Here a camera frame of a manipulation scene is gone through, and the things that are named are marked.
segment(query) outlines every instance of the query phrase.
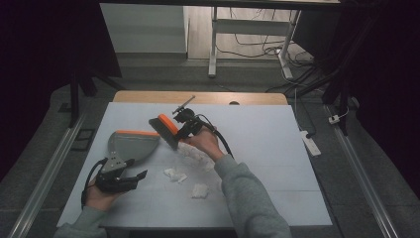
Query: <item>gray floor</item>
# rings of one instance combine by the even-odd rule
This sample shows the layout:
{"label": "gray floor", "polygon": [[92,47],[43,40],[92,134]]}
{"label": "gray floor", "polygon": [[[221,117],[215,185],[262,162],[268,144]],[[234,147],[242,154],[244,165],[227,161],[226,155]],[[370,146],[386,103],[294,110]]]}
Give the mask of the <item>gray floor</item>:
{"label": "gray floor", "polygon": [[[185,59],[120,59],[124,79],[116,79],[129,89],[138,90],[196,90],[265,92],[284,84],[278,62],[220,61],[215,79],[207,77],[207,61]],[[298,75],[303,68],[294,68]],[[116,90],[95,79],[95,97],[80,96],[81,105],[88,101],[93,110],[87,113],[82,130],[96,130],[107,103]],[[328,123],[320,91],[298,100],[297,120],[308,130],[316,128],[313,137],[322,156],[311,158],[317,179],[323,190],[333,226],[292,227],[293,237],[383,237],[368,206],[349,162],[337,140],[334,128]],[[288,99],[294,107],[293,98]],[[52,157],[69,123],[68,112],[58,112],[62,103],[69,103],[69,87],[52,95],[51,108],[21,158],[0,184],[0,237],[6,237],[26,204],[33,188]],[[400,237],[420,237],[420,202],[399,172],[375,141],[365,132],[355,117],[356,107],[349,113],[349,138],[354,143],[380,198],[382,199]],[[56,223],[71,193],[81,166],[87,156],[85,141],[72,144],[72,149],[58,172],[52,188],[38,213],[28,237],[51,237]],[[128,231],[111,231],[111,237],[129,237]]]}

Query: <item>person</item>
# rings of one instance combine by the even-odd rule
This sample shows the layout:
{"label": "person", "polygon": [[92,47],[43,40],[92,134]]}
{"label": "person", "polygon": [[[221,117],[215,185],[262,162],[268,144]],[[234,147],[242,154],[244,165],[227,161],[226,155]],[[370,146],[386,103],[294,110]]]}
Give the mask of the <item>person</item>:
{"label": "person", "polygon": [[[238,237],[291,237],[287,222],[275,209],[261,181],[246,164],[238,164],[220,150],[212,131],[203,127],[196,136],[182,142],[206,153],[215,162],[214,170],[222,179],[222,191]],[[93,185],[87,194],[86,206],[77,221],[59,227],[54,237],[106,237],[105,230],[98,225],[121,193],[105,194]]]}

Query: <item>black cable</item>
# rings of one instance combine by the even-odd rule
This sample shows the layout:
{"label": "black cable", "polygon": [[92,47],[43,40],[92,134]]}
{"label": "black cable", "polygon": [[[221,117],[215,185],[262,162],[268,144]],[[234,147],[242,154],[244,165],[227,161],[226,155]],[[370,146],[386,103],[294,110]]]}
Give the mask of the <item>black cable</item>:
{"label": "black cable", "polygon": [[220,50],[220,49],[217,47],[217,45],[216,45],[216,49],[217,49],[217,51],[219,51],[219,52],[221,52],[221,53],[225,53],[225,54],[232,54],[232,55],[236,55],[236,56],[240,56],[240,57],[245,57],[245,58],[258,58],[258,57],[263,57],[263,56],[265,56],[265,54],[256,55],[256,56],[245,56],[245,55],[241,55],[241,54],[239,54],[239,53],[234,53],[234,52],[225,52],[225,51]]}
{"label": "black cable", "polygon": [[[300,78],[302,78],[303,76],[305,76],[306,75],[306,73],[308,73],[309,72],[309,70],[311,69],[312,67],[310,67],[310,68],[308,68],[308,69],[306,69],[306,71],[304,71],[300,76],[298,76],[295,80],[299,80]],[[294,84],[295,82],[293,82],[293,81],[287,81],[285,84],[283,84],[283,85],[279,85],[279,86],[274,86],[274,87],[270,87],[269,89],[267,89],[265,92],[269,92],[269,91],[271,91],[271,90],[273,90],[273,89],[276,89],[276,88],[282,88],[282,87],[284,87],[284,86],[287,86],[287,85],[290,85],[290,84]]]}
{"label": "black cable", "polygon": [[195,122],[198,122],[200,125],[203,125],[203,126],[207,127],[208,129],[210,129],[210,131],[212,131],[214,134],[216,134],[216,136],[220,139],[220,141],[222,142],[223,146],[225,147],[226,152],[228,152],[228,154],[231,155],[232,158],[235,160],[234,155],[232,154],[231,148],[229,148],[229,145],[226,142],[225,138],[222,136],[222,134],[218,130],[216,130],[216,128],[210,123],[210,121],[208,121],[208,119],[206,117],[204,117],[204,118],[206,118],[206,120],[209,123],[206,123],[206,122],[204,122],[204,121],[202,121],[202,120],[200,120],[199,118],[196,118],[196,117],[189,117],[189,116],[187,116],[187,118],[189,118],[190,120],[193,120]]}
{"label": "black cable", "polygon": [[83,206],[86,204],[86,199],[87,199],[87,189],[90,188],[89,186],[89,182],[90,182],[90,178],[92,177],[93,172],[96,170],[96,168],[100,165],[105,165],[105,163],[108,161],[107,158],[98,161],[92,168],[92,170],[90,170],[89,175],[87,176],[86,179],[86,183],[84,184],[84,190],[81,193],[81,209],[83,209]]}
{"label": "black cable", "polygon": [[292,90],[293,88],[295,88],[296,86],[302,84],[306,79],[309,78],[310,75],[312,75],[312,73],[314,73],[317,70],[317,67],[310,67],[309,69],[307,69],[302,76],[298,77],[295,81],[296,83],[294,83],[293,85],[291,85],[288,89],[286,89],[283,94],[287,97],[287,94],[290,90]]}

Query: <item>wire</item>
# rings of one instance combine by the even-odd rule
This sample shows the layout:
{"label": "wire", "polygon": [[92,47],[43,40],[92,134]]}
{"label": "wire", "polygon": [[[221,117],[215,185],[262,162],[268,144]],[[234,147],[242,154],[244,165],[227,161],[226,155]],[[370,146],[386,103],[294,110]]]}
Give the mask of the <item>wire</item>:
{"label": "wire", "polygon": [[259,58],[259,57],[263,57],[263,56],[265,56],[265,54],[256,55],[256,56],[245,56],[245,55],[241,55],[241,54],[239,54],[239,53],[234,53],[234,52],[225,52],[225,51],[220,50],[220,49],[217,47],[217,45],[216,45],[216,49],[217,49],[217,51],[219,51],[219,52],[221,52],[221,53],[225,53],[225,54],[232,54],[232,55],[236,55],[236,56],[240,56],[240,57],[245,57],[245,58]]}
{"label": "wire", "polygon": [[347,107],[347,112],[345,114],[339,116],[339,118],[342,118],[342,117],[346,116],[347,114],[349,114],[349,106]]}
{"label": "wire", "polygon": [[89,182],[90,182],[90,178],[92,177],[93,172],[96,170],[96,168],[100,165],[105,165],[105,163],[108,161],[107,158],[98,161],[92,168],[92,170],[90,170],[89,175],[86,178],[86,183],[84,184],[84,190],[81,193],[81,209],[83,209],[83,206],[86,204],[86,200],[87,200],[87,189],[90,188],[89,186]]}

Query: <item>white object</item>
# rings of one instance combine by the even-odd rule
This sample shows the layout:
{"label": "white object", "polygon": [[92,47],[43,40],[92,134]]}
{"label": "white object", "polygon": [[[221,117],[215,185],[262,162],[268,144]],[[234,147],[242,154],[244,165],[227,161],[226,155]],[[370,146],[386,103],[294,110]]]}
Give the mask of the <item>white object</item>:
{"label": "white object", "polygon": [[206,184],[196,184],[192,190],[192,198],[205,199],[209,193],[209,186]]}
{"label": "white object", "polygon": [[340,121],[340,117],[338,115],[335,115],[335,116],[329,117],[328,121],[330,122],[330,124],[336,124],[337,122]]}
{"label": "white object", "polygon": [[306,138],[306,135],[308,135],[307,131],[301,131],[300,135],[302,136],[302,140],[305,143],[306,149],[308,149],[311,156],[316,157],[321,155],[321,151],[316,146],[314,140],[312,140],[312,138]]}
{"label": "white object", "polygon": [[[108,156],[110,135],[118,129],[153,131],[149,120],[160,113],[170,115],[177,106],[116,102],[108,105],[58,226],[74,223],[79,216],[84,183],[98,158]],[[246,163],[260,179],[289,225],[332,224],[289,105],[189,104],[188,108],[205,115],[217,126],[235,160]],[[125,170],[125,177],[133,177],[143,170],[148,170],[148,175],[139,181],[136,189],[114,202],[100,225],[119,229],[233,227],[225,196],[219,188],[219,176],[215,171],[204,173],[200,168],[205,166],[203,163],[198,167],[183,164],[180,162],[183,158],[165,140],[160,140],[148,158]],[[182,185],[168,182],[162,174],[168,168],[187,174],[188,179]],[[197,183],[209,186],[211,192],[206,199],[191,199]]]}
{"label": "white object", "polygon": [[170,181],[177,181],[179,183],[187,179],[187,175],[184,173],[177,172],[174,169],[164,170],[163,173],[170,177]]}

